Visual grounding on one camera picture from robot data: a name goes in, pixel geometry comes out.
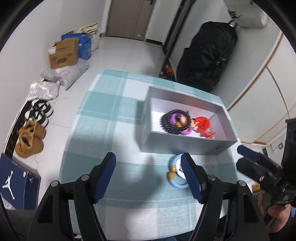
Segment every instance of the blue gripper pad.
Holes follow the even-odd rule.
[[[109,152],[105,158],[108,158],[107,163],[101,173],[99,180],[96,183],[96,192],[94,195],[94,199],[95,199],[96,203],[104,197],[107,187],[109,185],[110,179],[112,177],[112,174],[114,172],[115,166],[116,166],[116,157],[115,157],[114,153]]]
[[[237,147],[237,152],[252,162],[260,161],[260,155],[257,152],[252,151],[243,145]]]
[[[189,161],[193,162],[192,158],[191,160],[187,160],[184,154],[181,156],[181,167],[186,177],[186,181],[189,185],[192,196],[194,199],[198,200],[199,203],[202,203],[202,186],[195,176],[193,170],[191,169]]]

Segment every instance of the table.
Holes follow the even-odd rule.
[[[106,194],[94,206],[108,240],[151,240],[185,233],[194,229],[202,209],[188,188],[175,189],[167,181],[168,163],[174,155],[142,153],[137,145],[143,100],[151,85],[223,106],[219,97],[179,83],[127,72],[99,71],[78,109],[59,180],[75,181],[100,164],[108,151],[115,153],[117,164]],[[236,173],[239,143],[218,156],[192,158],[222,181],[243,179],[250,183],[247,177]],[[79,234],[73,203],[70,212],[73,230]]]

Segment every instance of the shoe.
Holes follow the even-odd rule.
[[[19,142],[15,146],[15,152],[22,158],[42,152],[43,143],[30,132],[19,136]]]
[[[42,111],[47,117],[50,117],[54,112],[54,110],[46,100],[33,100],[32,107],[33,109]]]
[[[19,135],[29,132],[37,136],[39,139],[44,139],[46,130],[36,121],[28,120],[26,125],[19,130]]]
[[[43,128],[47,127],[48,125],[48,118],[47,116],[43,113],[43,111],[31,108],[31,110],[27,111],[25,113],[25,120],[33,120],[38,122]]]

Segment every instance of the blue ring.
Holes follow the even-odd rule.
[[[174,157],[174,159],[172,160],[172,162],[170,164],[170,167],[175,166],[177,164],[177,161],[181,158],[182,155],[183,155],[183,153]],[[170,179],[168,181],[173,187],[178,188],[178,189],[185,189],[185,188],[189,187],[187,182],[184,184],[178,184],[178,183],[176,183],[176,181],[174,179]]]

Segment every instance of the tile floor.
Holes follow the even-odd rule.
[[[50,101],[54,113],[46,127],[43,151],[26,159],[20,158],[16,153],[13,155],[24,166],[40,174],[39,202],[49,184],[59,174],[64,148],[77,109],[98,70],[113,69],[157,77],[163,59],[159,45],[133,39],[101,37],[100,48],[89,60],[89,69],[68,91],[61,87],[59,96]]]

